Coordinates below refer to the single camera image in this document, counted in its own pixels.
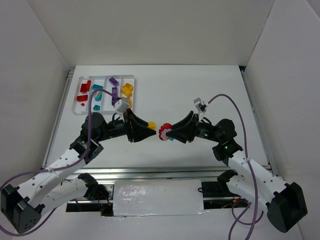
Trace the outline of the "yellow red blue lego cluster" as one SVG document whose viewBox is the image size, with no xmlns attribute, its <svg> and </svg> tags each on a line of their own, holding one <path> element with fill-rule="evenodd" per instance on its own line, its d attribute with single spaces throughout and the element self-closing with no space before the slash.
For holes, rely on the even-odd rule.
<svg viewBox="0 0 320 240">
<path fill-rule="evenodd" d="M 172 130 L 172 125 L 170 123 L 164 123 L 159 131 L 158 131 L 158 137 L 161 141 L 167 141 L 167 140 L 170 140 L 170 141 L 173 141 L 174 138 L 172 137 L 169 137 L 167 135 L 168 132 L 170 132 Z"/>
</svg>

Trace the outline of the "small teal square lego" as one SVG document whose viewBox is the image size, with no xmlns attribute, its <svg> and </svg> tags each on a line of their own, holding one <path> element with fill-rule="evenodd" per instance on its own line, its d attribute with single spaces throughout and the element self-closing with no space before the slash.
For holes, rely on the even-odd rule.
<svg viewBox="0 0 320 240">
<path fill-rule="evenodd" d="M 95 106 L 93 107 L 93 110 L 94 110 L 94 111 L 99 111 L 99 110 L 100 110 L 100 106 L 99 106 L 99 105 L 95 105 Z"/>
</svg>

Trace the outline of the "yellow round printed lego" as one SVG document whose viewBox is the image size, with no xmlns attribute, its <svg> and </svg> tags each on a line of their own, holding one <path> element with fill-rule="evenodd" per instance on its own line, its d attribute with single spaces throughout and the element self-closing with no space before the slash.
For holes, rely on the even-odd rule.
<svg viewBox="0 0 320 240">
<path fill-rule="evenodd" d="M 122 92 L 122 94 L 123 94 L 125 97 L 127 97 L 127 98 L 129 98 L 129 97 L 132 95 L 132 90 L 131 90 L 130 88 L 126 87 L 126 86 L 124 86 L 124 87 L 121 89 L 121 92 Z"/>
</svg>

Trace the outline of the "teal round printed lego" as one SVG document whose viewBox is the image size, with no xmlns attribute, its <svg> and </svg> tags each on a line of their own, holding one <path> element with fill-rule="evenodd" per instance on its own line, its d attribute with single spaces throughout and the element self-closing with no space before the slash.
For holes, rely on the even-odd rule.
<svg viewBox="0 0 320 240">
<path fill-rule="evenodd" d="M 95 99 L 95 101 L 99 102 L 102 100 L 102 91 L 97 91 L 94 93 L 93 98 Z"/>
</svg>

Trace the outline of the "purple rounded lego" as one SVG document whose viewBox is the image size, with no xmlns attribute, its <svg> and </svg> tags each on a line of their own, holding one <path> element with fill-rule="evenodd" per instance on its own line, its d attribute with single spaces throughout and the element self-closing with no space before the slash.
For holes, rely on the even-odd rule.
<svg viewBox="0 0 320 240">
<path fill-rule="evenodd" d="M 117 96 L 116 96 L 116 97 L 113 96 L 113 97 L 111 98 L 111 105 L 112 105 L 112 106 L 115 106 L 115 104 L 116 104 L 116 102 L 117 102 L 118 100 L 119 100 L 119 98 L 118 98 Z"/>
</svg>

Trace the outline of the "red sloped lego brick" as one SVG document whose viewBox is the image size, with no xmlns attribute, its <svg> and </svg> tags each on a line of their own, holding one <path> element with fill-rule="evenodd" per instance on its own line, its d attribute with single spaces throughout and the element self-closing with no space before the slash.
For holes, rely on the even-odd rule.
<svg viewBox="0 0 320 240">
<path fill-rule="evenodd" d="M 76 101 L 77 102 L 86 102 L 88 100 L 88 95 L 85 94 L 85 95 L 78 95 L 76 97 Z"/>
</svg>

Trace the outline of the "teal lego brick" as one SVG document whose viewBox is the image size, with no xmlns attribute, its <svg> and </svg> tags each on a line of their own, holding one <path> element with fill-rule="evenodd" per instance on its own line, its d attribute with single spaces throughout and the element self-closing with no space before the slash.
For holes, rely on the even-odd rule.
<svg viewBox="0 0 320 240">
<path fill-rule="evenodd" d="M 92 90 L 103 89 L 103 86 L 102 85 L 98 85 L 98 84 L 94 84 L 91 89 Z"/>
</svg>

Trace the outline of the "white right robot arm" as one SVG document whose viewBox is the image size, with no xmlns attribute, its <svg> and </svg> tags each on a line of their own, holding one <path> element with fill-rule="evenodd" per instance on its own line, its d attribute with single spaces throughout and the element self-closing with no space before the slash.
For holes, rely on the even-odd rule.
<svg viewBox="0 0 320 240">
<path fill-rule="evenodd" d="M 257 203 L 280 232 L 288 232 L 307 215 L 302 188 L 295 182 L 285 182 L 247 157 L 245 150 L 234 140 L 237 133 L 232 120 L 222 119 L 212 125 L 191 111 L 166 130 L 165 135 L 184 144 L 196 137 L 216 142 L 212 148 L 215 158 L 229 167 L 220 175 L 223 186 L 231 193 Z"/>
</svg>

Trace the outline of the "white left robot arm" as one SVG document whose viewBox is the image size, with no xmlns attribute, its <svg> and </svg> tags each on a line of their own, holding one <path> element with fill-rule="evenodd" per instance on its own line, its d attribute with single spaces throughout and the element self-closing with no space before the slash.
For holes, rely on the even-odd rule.
<svg viewBox="0 0 320 240">
<path fill-rule="evenodd" d="M 90 113 L 79 137 L 61 157 L 28 181 L 18 186 L 6 182 L 0 188 L 0 211 L 15 228 L 15 236 L 34 232 L 43 215 L 65 202 L 77 198 L 99 201 L 109 197 L 107 189 L 88 173 L 67 180 L 101 153 L 104 149 L 101 141 L 127 136 L 129 142 L 137 143 L 155 134 L 150 123 L 138 118 L 130 108 L 110 122 L 99 112 Z"/>
</svg>

